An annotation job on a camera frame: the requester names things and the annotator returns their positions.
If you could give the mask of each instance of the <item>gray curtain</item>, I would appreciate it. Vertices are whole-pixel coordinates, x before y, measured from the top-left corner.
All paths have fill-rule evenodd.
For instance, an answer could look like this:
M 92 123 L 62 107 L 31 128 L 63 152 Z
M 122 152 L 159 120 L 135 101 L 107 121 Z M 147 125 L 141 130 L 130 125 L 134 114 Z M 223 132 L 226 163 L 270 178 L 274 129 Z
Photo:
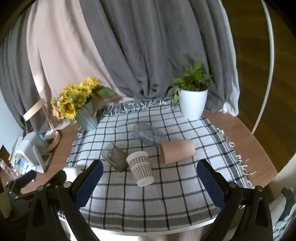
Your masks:
M 44 133 L 49 130 L 49 125 L 42 110 L 27 122 L 23 119 L 23 115 L 40 100 L 26 48 L 28 15 L 29 11 L 26 11 L 0 43 L 0 90 L 24 134 L 31 131 Z
M 80 0 L 87 27 L 116 86 L 128 97 L 174 93 L 185 61 L 213 75 L 206 109 L 231 94 L 230 48 L 217 0 Z

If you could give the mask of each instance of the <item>wooden table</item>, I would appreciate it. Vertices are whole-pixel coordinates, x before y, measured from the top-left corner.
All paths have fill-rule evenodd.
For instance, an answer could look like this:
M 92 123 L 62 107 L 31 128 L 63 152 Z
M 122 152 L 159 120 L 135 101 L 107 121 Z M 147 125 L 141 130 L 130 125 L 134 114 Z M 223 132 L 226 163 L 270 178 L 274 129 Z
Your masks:
M 277 175 L 277 171 L 260 145 L 255 136 L 237 117 L 223 113 L 204 113 L 204 115 L 217 127 L 223 129 L 229 140 L 235 144 L 236 154 L 242 156 L 243 164 L 245 160 L 248 173 L 258 170 L 255 174 L 249 175 L 248 179 L 253 186 L 261 185 L 265 187 Z
M 61 140 L 56 148 L 52 151 L 52 159 L 45 173 L 37 173 L 34 182 L 30 182 L 21 192 L 28 193 L 36 190 L 39 185 L 45 184 L 52 176 L 54 176 L 59 170 L 63 169 L 67 164 L 67 159 L 70 155 L 72 144 L 76 139 L 78 132 L 78 124 L 73 127 L 66 127 L 65 129 L 59 131 L 61 134 Z M 6 181 L 10 178 L 6 175 L 4 171 L 1 171 L 1 181 L 5 185 Z

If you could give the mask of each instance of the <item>sunflower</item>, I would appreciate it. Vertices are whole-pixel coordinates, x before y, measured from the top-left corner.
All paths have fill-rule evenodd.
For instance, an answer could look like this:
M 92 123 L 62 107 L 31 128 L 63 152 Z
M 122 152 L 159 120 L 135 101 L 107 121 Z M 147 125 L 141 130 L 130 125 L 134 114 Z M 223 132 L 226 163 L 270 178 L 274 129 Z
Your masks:
M 68 84 L 65 87 L 65 89 L 59 93 L 59 97 L 60 98 L 63 97 L 63 99 L 66 99 L 67 98 L 67 94 L 69 92 L 73 92 L 74 90 L 77 90 L 77 89 L 78 89 L 78 87 L 76 85 L 74 85 L 74 84 Z
M 85 105 L 86 103 L 86 99 L 87 99 L 87 95 L 79 90 L 74 91 L 74 99 L 73 99 L 73 103 L 77 106 L 77 108 L 81 108 Z
M 94 89 L 100 85 L 100 81 L 92 77 L 87 77 L 83 84 L 88 85 L 91 89 Z
M 76 107 L 72 100 L 66 100 L 60 104 L 62 115 L 70 120 L 75 120 Z
M 86 96 L 89 96 L 91 94 L 91 88 L 89 85 L 85 85 L 83 83 L 80 83 L 78 85 L 78 91 L 83 92 Z

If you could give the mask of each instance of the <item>wall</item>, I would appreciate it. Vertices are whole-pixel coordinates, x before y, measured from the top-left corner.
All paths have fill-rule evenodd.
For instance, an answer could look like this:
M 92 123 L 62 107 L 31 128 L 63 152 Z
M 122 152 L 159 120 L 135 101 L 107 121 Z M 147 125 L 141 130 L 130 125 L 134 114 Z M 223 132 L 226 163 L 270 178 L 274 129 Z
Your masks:
M 17 136 L 22 136 L 22 129 L 9 111 L 0 90 L 0 144 L 11 153 Z

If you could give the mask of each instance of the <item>metal screw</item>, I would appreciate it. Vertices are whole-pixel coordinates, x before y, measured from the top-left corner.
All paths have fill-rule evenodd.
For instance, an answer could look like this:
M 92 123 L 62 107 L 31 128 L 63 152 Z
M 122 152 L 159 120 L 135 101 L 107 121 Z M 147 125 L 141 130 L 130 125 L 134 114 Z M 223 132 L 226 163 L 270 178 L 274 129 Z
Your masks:
M 229 182 L 229 186 L 231 188 L 235 188 L 237 186 L 237 184 L 235 182 Z
M 262 192 L 263 191 L 263 187 L 258 185 L 257 186 L 257 190 L 260 191 L 260 192 Z
M 38 192 L 42 191 L 42 190 L 43 190 L 43 186 L 42 186 L 42 185 L 38 186 L 36 190 L 37 190 Z
M 68 188 L 68 187 L 70 187 L 70 186 L 71 186 L 71 182 L 65 182 L 65 183 L 64 183 L 64 187 L 65 187 L 65 188 Z

